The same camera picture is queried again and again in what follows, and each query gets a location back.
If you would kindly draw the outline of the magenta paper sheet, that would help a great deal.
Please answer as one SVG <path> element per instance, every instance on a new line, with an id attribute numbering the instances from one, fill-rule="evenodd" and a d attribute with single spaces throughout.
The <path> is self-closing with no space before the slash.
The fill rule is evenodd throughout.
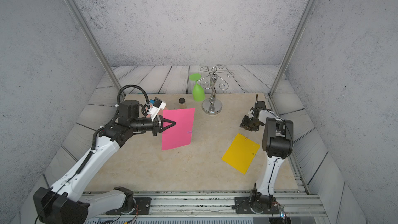
<path id="1" fill-rule="evenodd" d="M 175 121 L 176 124 L 162 132 L 162 150 L 191 144 L 194 115 L 194 108 L 163 111 L 163 117 Z"/>

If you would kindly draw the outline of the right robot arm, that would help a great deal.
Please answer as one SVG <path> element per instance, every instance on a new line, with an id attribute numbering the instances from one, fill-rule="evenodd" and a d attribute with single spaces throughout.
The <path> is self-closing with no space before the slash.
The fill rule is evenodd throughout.
<path id="1" fill-rule="evenodd" d="M 266 162 L 250 193 L 249 204 L 260 203 L 270 208 L 276 201 L 273 194 L 279 170 L 293 152 L 294 123 L 266 107 L 253 107 L 243 117 L 240 127 L 255 132 L 260 126 L 264 126 L 262 149 L 266 153 Z"/>

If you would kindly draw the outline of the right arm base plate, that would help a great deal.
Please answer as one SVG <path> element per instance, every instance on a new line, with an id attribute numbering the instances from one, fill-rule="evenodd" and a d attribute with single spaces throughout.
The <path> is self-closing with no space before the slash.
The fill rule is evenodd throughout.
<path id="1" fill-rule="evenodd" d="M 232 210 L 236 214 L 259 214 L 259 215 L 278 215 L 280 213 L 277 205 L 268 206 L 263 203 L 255 201 L 250 203 L 248 197 L 235 197 Z"/>

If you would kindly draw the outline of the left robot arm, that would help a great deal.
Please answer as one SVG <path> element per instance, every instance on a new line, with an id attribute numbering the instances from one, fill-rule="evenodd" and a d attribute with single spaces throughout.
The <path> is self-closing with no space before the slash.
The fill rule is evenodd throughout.
<path id="1" fill-rule="evenodd" d="M 40 187 L 33 196 L 37 222 L 44 224 L 83 224 L 103 213 L 138 214 L 134 193 L 124 187 L 83 197 L 89 182 L 122 146 L 134 135 L 151 132 L 153 136 L 175 126 L 176 122 L 159 115 L 166 103 L 159 98 L 143 107 L 136 100 L 116 105 L 111 121 L 95 131 L 91 148 L 49 188 Z"/>

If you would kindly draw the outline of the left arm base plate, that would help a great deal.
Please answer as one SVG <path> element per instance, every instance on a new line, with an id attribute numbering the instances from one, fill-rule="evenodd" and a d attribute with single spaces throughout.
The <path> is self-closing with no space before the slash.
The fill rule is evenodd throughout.
<path id="1" fill-rule="evenodd" d="M 105 215 L 149 215 L 151 200 L 149 197 L 135 197 L 127 200 L 122 207 L 107 211 Z"/>

